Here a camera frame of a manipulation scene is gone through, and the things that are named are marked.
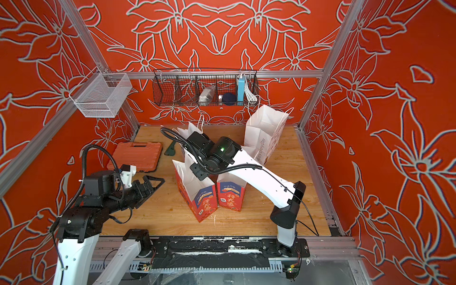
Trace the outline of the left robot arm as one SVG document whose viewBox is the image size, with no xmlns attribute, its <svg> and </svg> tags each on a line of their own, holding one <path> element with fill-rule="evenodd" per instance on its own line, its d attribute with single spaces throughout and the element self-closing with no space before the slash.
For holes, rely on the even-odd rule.
<svg viewBox="0 0 456 285">
<path fill-rule="evenodd" d="M 87 155 L 93 148 L 108 156 L 112 171 L 87 173 Z M 55 285 L 87 284 L 104 223 L 113 220 L 121 224 L 114 213 L 140 208 L 165 183 L 163 178 L 149 175 L 142 182 L 132 180 L 132 166 L 119 167 L 105 148 L 95 144 L 84 147 L 81 159 L 80 187 L 49 229 L 58 256 Z"/>
</svg>

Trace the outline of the red RICH paper bag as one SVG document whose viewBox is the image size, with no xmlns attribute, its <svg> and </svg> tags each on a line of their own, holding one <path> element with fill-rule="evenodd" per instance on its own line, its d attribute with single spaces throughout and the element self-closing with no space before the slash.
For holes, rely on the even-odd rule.
<svg viewBox="0 0 456 285">
<path fill-rule="evenodd" d="M 178 190 L 199 223 L 218 209 L 215 183 L 210 178 L 199 180 L 191 171 L 192 160 L 172 160 Z"/>
</svg>

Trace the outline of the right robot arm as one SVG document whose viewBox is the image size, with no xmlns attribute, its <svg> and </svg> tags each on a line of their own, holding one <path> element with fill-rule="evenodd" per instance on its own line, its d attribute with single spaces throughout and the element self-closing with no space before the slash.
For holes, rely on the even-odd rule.
<svg viewBox="0 0 456 285">
<path fill-rule="evenodd" d="M 294 247 L 297 237 L 297 216 L 306 185 L 291 183 L 259 164 L 247 151 L 229 137 L 212 142 L 204 133 L 194 132 L 184 138 L 176 131 L 162 127 L 160 132 L 184 148 L 184 166 L 190 178 L 199 182 L 211 175 L 232 174 L 263 193 L 273 204 L 270 219 L 277 225 L 277 241 L 286 248 Z"/>
</svg>

